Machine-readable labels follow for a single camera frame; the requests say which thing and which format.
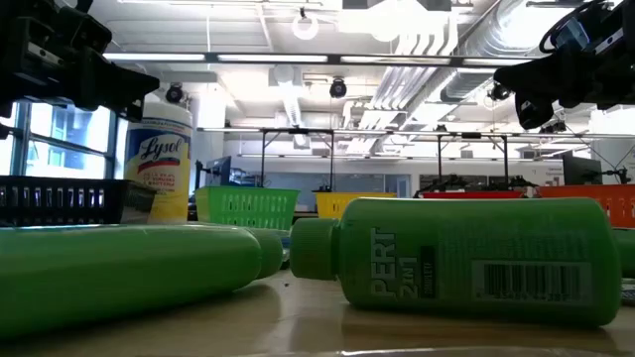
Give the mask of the black monitor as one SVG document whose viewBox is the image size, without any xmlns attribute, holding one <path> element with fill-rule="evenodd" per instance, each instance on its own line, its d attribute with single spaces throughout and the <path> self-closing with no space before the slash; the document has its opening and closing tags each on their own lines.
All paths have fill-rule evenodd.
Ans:
<svg viewBox="0 0 635 357">
<path fill-rule="evenodd" d="M 602 184 L 600 161 L 564 156 L 563 169 L 565 185 Z"/>
<path fill-rule="evenodd" d="M 195 184 L 198 189 L 203 186 L 229 185 L 231 173 L 231 157 L 222 157 L 206 164 L 195 162 Z"/>
</svg>

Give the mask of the long ceiling light strip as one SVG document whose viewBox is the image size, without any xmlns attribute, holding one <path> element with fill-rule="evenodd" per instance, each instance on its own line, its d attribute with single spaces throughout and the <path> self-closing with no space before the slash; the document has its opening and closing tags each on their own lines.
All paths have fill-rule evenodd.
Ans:
<svg viewBox="0 0 635 357">
<path fill-rule="evenodd" d="M 535 58 L 395 56 L 274 53 L 110 53 L 108 60 L 121 63 L 206 63 L 206 64 L 323 64 L 367 66 L 430 66 L 457 68 L 498 68 L 521 64 Z"/>
</svg>

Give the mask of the yellow plastic basket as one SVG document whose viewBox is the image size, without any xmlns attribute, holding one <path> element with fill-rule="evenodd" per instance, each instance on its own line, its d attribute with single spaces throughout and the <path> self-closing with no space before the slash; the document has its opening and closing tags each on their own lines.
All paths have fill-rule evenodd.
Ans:
<svg viewBox="0 0 635 357">
<path fill-rule="evenodd" d="M 316 191 L 317 215 L 319 218 L 340 219 L 347 204 L 360 197 L 395 198 L 392 192 L 323 192 Z"/>
</svg>

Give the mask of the green shampoo bottle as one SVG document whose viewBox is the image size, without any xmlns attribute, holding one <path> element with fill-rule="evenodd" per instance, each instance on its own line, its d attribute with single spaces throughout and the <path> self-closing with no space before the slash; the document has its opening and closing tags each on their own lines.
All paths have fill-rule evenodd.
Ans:
<svg viewBox="0 0 635 357">
<path fill-rule="evenodd" d="M 231 293 L 276 274 L 275 230 L 227 225 L 0 229 L 0 341 Z"/>
<path fill-rule="evenodd" d="M 614 228 L 622 276 L 635 279 L 635 229 Z"/>
<path fill-rule="evenodd" d="M 621 300 L 617 243 L 590 198 L 357 198 L 293 225 L 290 268 L 368 309 L 596 327 Z"/>
</svg>

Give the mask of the yellow Lysol wipes canister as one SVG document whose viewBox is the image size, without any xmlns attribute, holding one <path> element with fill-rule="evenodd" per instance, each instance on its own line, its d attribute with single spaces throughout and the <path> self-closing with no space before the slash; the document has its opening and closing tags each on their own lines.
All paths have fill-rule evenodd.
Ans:
<svg viewBox="0 0 635 357">
<path fill-rule="evenodd" d="M 126 133 L 124 177 L 156 191 L 151 223 L 188 220 L 191 173 L 191 113 L 164 102 L 147 102 Z"/>
</svg>

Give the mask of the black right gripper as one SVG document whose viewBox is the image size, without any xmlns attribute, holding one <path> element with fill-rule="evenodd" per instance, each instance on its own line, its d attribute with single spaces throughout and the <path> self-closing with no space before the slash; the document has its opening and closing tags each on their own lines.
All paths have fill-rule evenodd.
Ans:
<svg viewBox="0 0 635 357">
<path fill-rule="evenodd" d="M 555 52 L 494 72 L 495 82 L 515 94 L 523 129 L 550 121 L 555 101 L 563 107 L 635 105 L 635 0 L 613 7 L 602 18 L 600 34 L 595 53 Z"/>
</svg>

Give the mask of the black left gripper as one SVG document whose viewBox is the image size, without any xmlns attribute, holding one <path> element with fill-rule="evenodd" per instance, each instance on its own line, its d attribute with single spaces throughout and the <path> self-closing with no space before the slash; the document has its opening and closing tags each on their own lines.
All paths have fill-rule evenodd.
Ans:
<svg viewBox="0 0 635 357">
<path fill-rule="evenodd" d="M 111 32 L 88 10 L 54 0 L 0 0 L 0 107 L 20 99 L 103 106 L 138 123 L 155 76 L 114 64 L 102 55 Z"/>
</svg>

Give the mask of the black plastic basket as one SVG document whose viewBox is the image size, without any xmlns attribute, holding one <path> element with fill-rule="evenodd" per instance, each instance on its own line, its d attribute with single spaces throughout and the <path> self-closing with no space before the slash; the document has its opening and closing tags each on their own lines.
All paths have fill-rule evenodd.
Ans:
<svg viewBox="0 0 635 357">
<path fill-rule="evenodd" d="M 0 176 L 0 227 L 145 224 L 155 195 L 126 179 Z"/>
</svg>

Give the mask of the orange plastic basket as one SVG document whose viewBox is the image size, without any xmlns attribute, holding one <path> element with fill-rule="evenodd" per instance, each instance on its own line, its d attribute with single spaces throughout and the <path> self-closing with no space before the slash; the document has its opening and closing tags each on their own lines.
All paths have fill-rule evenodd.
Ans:
<svg viewBox="0 0 635 357">
<path fill-rule="evenodd" d="M 611 224 L 635 228 L 635 184 L 540 186 L 540 197 L 588 197 L 599 202 Z"/>
</svg>

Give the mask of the red plastic basket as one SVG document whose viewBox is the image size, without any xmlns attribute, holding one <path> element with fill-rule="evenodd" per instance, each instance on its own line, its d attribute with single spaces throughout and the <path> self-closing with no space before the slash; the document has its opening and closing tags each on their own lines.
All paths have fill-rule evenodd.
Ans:
<svg viewBox="0 0 635 357">
<path fill-rule="evenodd" d="M 423 199 L 516 199 L 522 198 L 524 193 L 515 190 L 506 191 L 451 191 L 451 192 L 423 192 Z"/>
</svg>

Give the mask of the green plastic basket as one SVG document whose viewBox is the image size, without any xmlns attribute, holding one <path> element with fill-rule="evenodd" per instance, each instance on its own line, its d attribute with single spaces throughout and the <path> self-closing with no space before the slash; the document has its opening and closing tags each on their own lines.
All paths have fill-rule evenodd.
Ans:
<svg viewBox="0 0 635 357">
<path fill-rule="evenodd" d="M 206 186 L 194 192 L 201 222 L 289 230 L 299 191 L 249 186 Z"/>
</svg>

